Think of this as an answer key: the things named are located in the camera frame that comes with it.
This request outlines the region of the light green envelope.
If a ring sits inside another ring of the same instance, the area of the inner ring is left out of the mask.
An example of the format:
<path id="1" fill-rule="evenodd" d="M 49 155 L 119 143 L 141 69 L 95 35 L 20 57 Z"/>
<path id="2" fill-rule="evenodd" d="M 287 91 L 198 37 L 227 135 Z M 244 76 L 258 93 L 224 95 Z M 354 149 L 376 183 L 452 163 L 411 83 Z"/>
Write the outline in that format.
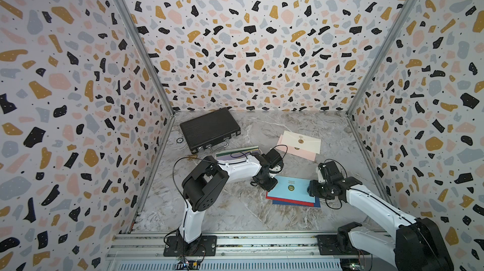
<path id="1" fill-rule="evenodd" d="M 260 151 L 258 146 L 249 146 L 249 147 L 241 147 L 241 148 L 236 148 L 236 149 L 227 149 L 224 151 L 220 151 L 216 153 L 217 156 L 230 156 L 232 154 L 248 154 L 250 152 L 255 152 L 255 151 Z"/>

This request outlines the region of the corner aluminium post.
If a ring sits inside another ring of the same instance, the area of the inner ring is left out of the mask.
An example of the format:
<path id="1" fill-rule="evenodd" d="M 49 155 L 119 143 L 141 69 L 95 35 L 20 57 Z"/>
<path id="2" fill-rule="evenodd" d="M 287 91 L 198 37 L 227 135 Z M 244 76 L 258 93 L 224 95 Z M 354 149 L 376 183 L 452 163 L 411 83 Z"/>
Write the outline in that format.
<path id="1" fill-rule="evenodd" d="M 351 115 L 357 109 L 357 105 L 359 103 L 359 100 L 363 97 L 366 89 L 371 84 L 373 77 L 375 76 L 376 72 L 378 71 L 378 68 L 380 67 L 380 65 L 384 61 L 387 53 L 391 49 L 393 42 L 397 39 L 397 36 L 399 35 L 400 30 L 402 29 L 403 25 L 407 21 L 407 18 L 408 18 L 410 12 L 412 11 L 412 9 L 415 6 L 417 1 L 418 0 L 406 0 L 406 2 L 404 3 L 404 5 L 402 7 L 402 10 L 399 12 L 394 24 L 389 29 L 388 35 L 384 39 L 381 48 L 378 50 L 376 57 L 374 58 L 367 74 L 365 75 L 364 79 L 362 80 L 362 83 L 360 84 L 360 87 L 357 90 L 355 97 L 352 99 L 352 102 L 351 102 L 349 109 L 347 111 L 347 117 L 348 117 L 349 120 L 351 119 Z"/>
<path id="2" fill-rule="evenodd" d="M 131 18 L 130 11 L 126 5 L 126 2 L 124 0 L 113 0 L 114 5 L 116 5 L 120 17 L 123 21 L 123 23 L 126 26 L 127 33 L 129 34 L 131 40 L 134 43 L 135 48 L 137 49 L 139 56 L 141 57 L 141 60 L 143 61 L 144 65 L 146 66 L 146 69 L 149 73 L 150 78 L 153 80 L 153 84 L 155 86 L 156 91 L 158 92 L 161 101 L 163 102 L 163 108 L 164 110 L 169 114 L 169 117 L 172 118 L 174 117 L 174 111 L 173 108 L 170 105 L 169 99 L 165 93 L 165 90 L 161 84 L 160 78 L 155 70 L 155 67 L 153 66 L 153 63 L 151 62 L 151 59 L 149 57 L 149 54 L 142 42 L 142 39 L 140 37 L 140 34 L 137 30 L 136 24 L 133 22 Z"/>

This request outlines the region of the left corner aluminium post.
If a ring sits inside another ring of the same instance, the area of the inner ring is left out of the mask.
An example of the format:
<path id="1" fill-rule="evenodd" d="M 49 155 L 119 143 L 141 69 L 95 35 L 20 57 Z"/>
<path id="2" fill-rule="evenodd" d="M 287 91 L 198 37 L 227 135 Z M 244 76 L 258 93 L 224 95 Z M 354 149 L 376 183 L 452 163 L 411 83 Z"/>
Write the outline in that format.
<path id="1" fill-rule="evenodd" d="M 126 5 L 126 2 L 124 0 L 113 0 L 114 5 L 116 5 L 120 17 L 123 21 L 123 23 L 126 26 L 127 33 L 129 34 L 131 40 L 134 43 L 135 48 L 137 49 L 139 56 L 141 57 L 141 60 L 143 61 L 144 65 L 146 66 L 146 69 L 149 73 L 150 78 L 153 80 L 153 84 L 155 86 L 156 91 L 158 92 L 161 101 L 163 102 L 163 108 L 164 110 L 169 114 L 169 117 L 172 118 L 174 117 L 174 111 L 173 108 L 170 105 L 169 99 L 165 93 L 165 90 L 161 84 L 160 78 L 155 70 L 155 67 L 153 66 L 153 63 L 151 62 L 151 59 L 149 57 L 149 54 L 142 42 L 142 39 L 140 37 L 140 34 L 137 30 L 136 24 L 133 22 L 131 18 L 130 11 Z"/>

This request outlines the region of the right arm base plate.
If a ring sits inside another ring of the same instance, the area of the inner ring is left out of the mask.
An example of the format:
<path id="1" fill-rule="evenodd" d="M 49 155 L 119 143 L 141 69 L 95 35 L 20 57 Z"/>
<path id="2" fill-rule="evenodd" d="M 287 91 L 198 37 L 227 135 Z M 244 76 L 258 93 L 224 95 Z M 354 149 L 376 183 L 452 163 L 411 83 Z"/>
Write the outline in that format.
<path id="1" fill-rule="evenodd" d="M 337 234 L 319 234 L 316 236 L 316 245 L 320 255 L 358 255 L 357 249 L 351 246 L 342 246 Z"/>

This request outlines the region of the right corner aluminium post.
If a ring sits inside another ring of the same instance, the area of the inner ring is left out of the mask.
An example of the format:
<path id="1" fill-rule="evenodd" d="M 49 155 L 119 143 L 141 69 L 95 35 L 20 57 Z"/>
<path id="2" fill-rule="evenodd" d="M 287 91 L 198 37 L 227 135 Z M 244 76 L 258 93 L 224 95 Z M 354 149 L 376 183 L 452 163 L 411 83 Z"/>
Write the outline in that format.
<path id="1" fill-rule="evenodd" d="M 412 9 L 415 6 L 417 1 L 418 0 L 406 0 L 406 2 L 404 3 L 404 5 L 402 7 L 402 10 L 399 12 L 394 24 L 389 29 L 388 35 L 384 39 L 381 48 L 378 50 L 376 57 L 374 58 L 367 74 L 365 75 L 364 79 L 362 80 L 362 83 L 360 84 L 360 87 L 357 90 L 355 97 L 352 99 L 352 102 L 351 102 L 349 109 L 347 111 L 347 117 L 348 117 L 349 120 L 351 119 L 351 115 L 357 109 L 357 105 L 359 103 L 359 100 L 363 97 L 366 89 L 371 84 L 373 77 L 375 76 L 376 72 L 378 71 L 378 68 L 380 67 L 380 65 L 384 61 L 387 53 L 391 49 L 393 42 L 397 39 L 397 36 L 399 35 L 400 30 L 402 29 L 403 25 L 407 21 L 407 18 L 408 18 L 410 12 L 412 11 Z"/>

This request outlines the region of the dark blue envelope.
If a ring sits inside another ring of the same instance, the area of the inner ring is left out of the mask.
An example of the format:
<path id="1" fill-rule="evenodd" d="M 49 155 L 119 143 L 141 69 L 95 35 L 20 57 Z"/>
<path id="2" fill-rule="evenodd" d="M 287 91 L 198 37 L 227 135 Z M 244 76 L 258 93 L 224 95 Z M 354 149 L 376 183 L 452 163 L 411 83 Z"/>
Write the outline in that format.
<path id="1" fill-rule="evenodd" d="M 273 200 L 272 201 L 273 205 L 291 205 L 291 206 L 301 206 L 301 207 L 317 207 L 320 208 L 320 199 L 316 198 L 314 203 L 308 203 L 308 202 L 285 202 L 285 201 L 280 201 L 280 200 Z"/>

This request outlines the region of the black briefcase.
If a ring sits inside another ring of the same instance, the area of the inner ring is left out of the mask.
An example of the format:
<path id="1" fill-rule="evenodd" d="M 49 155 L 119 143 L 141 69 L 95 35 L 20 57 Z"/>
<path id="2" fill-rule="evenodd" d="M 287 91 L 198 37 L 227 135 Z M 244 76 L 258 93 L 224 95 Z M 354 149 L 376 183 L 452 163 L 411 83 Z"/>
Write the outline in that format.
<path id="1" fill-rule="evenodd" d="M 241 127 L 228 108 L 221 108 L 180 124 L 192 154 L 197 154 L 241 134 Z"/>

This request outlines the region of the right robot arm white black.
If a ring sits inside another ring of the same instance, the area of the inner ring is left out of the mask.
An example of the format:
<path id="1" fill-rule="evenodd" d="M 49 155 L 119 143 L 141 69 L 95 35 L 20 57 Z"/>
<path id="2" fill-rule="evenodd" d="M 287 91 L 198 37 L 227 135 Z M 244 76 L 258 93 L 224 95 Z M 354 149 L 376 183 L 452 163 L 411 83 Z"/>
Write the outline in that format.
<path id="1" fill-rule="evenodd" d="M 435 222 L 417 218 L 373 194 L 360 180 L 348 176 L 345 168 L 327 159 L 316 168 L 308 194 L 324 201 L 349 204 L 384 229 L 377 233 L 361 223 L 351 222 L 337 229 L 335 248 L 340 253 L 368 252 L 398 270 L 454 270 L 444 238 Z"/>

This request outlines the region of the white storage box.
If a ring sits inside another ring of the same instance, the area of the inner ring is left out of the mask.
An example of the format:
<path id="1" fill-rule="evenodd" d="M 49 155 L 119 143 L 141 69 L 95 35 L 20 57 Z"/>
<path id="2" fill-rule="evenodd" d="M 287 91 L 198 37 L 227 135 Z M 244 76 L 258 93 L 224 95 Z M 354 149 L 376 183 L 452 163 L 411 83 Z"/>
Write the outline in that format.
<path id="1" fill-rule="evenodd" d="M 252 151 L 241 151 L 241 152 L 226 152 L 216 154 L 215 159 L 222 164 L 233 164 L 245 161 L 252 154 L 261 154 L 259 149 Z"/>

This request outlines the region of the red envelope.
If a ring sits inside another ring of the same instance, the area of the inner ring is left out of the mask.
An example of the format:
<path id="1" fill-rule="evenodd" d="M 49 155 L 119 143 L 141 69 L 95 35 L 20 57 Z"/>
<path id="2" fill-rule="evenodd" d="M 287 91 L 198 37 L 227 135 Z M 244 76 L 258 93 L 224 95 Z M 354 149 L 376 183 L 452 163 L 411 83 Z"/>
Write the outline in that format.
<path id="1" fill-rule="evenodd" d="M 281 198 L 277 198 L 277 197 L 269 197 L 268 194 L 266 194 L 266 198 L 269 199 L 269 200 L 280 200 L 280 201 L 285 201 L 285 202 L 304 202 L 304 201 L 298 201 L 298 200 L 281 199 Z"/>

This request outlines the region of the light blue envelope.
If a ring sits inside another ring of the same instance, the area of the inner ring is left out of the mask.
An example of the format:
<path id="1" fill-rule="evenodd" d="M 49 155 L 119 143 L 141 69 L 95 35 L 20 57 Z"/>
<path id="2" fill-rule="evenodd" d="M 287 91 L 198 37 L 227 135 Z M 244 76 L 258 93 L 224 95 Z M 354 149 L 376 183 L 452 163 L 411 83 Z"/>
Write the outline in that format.
<path id="1" fill-rule="evenodd" d="M 267 192 L 269 197 L 315 202 L 315 197 L 310 196 L 307 192 L 310 180 L 287 176 L 276 176 L 276 179 L 278 184 Z"/>

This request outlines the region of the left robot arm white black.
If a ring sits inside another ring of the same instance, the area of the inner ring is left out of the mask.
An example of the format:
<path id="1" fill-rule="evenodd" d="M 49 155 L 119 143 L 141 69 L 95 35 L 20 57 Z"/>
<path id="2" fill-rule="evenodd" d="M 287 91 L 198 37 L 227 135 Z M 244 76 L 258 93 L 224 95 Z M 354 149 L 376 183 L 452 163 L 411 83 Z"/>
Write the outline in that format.
<path id="1" fill-rule="evenodd" d="M 265 154 L 242 153 L 231 161 L 219 161 L 214 156 L 201 159 L 179 190 L 185 201 L 179 237 L 189 246 L 198 242 L 205 212 L 216 202 L 226 184 L 251 180 L 252 185 L 269 192 L 277 185 L 276 175 L 283 168 L 283 156 L 275 149 Z"/>

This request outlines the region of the pink envelope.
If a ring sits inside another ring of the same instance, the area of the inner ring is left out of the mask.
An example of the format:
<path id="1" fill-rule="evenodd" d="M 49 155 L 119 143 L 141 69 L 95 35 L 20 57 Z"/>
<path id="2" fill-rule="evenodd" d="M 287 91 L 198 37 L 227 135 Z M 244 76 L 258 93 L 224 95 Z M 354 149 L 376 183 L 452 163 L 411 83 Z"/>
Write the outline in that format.
<path id="1" fill-rule="evenodd" d="M 286 147 L 283 146 L 282 138 L 283 138 L 283 136 L 279 137 L 276 150 L 282 151 L 283 153 L 287 153 L 289 155 L 298 156 L 300 158 L 303 158 L 303 159 L 306 159 L 306 160 L 309 160 L 309 161 L 315 161 L 316 153 L 313 153 L 311 151 L 306 151 L 306 150 L 303 150 L 303 149 L 298 149 L 298 148 L 295 148 L 295 147 L 292 147 L 292 146 L 287 146 L 287 149 L 286 149 Z"/>

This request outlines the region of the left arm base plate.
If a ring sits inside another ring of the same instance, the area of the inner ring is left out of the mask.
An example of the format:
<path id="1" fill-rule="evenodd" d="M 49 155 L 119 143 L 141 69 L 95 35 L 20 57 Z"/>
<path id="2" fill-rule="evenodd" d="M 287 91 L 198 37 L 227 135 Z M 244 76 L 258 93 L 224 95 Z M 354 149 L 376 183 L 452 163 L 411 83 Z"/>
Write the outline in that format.
<path id="1" fill-rule="evenodd" d="M 202 235 L 191 243 L 181 236 L 169 236 L 166 239 L 164 257 L 213 257 L 216 254 L 217 236 Z"/>

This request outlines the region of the lavender envelope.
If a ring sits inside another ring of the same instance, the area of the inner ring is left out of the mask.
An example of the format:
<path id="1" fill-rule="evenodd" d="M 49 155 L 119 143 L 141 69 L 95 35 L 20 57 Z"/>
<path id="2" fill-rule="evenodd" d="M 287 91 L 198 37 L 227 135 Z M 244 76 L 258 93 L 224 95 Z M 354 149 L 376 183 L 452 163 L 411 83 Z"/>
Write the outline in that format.
<path id="1" fill-rule="evenodd" d="M 262 154 L 262 152 L 260 150 L 260 151 L 250 152 L 248 154 L 245 154 L 245 153 L 242 153 L 242 154 L 232 154 L 230 156 L 228 156 L 228 155 L 226 155 L 226 156 L 217 156 L 216 155 L 216 159 L 218 161 L 233 161 L 233 160 L 237 160 L 237 159 L 241 159 L 241 158 L 247 158 L 247 157 L 249 157 L 249 155 L 252 155 L 252 154 Z"/>

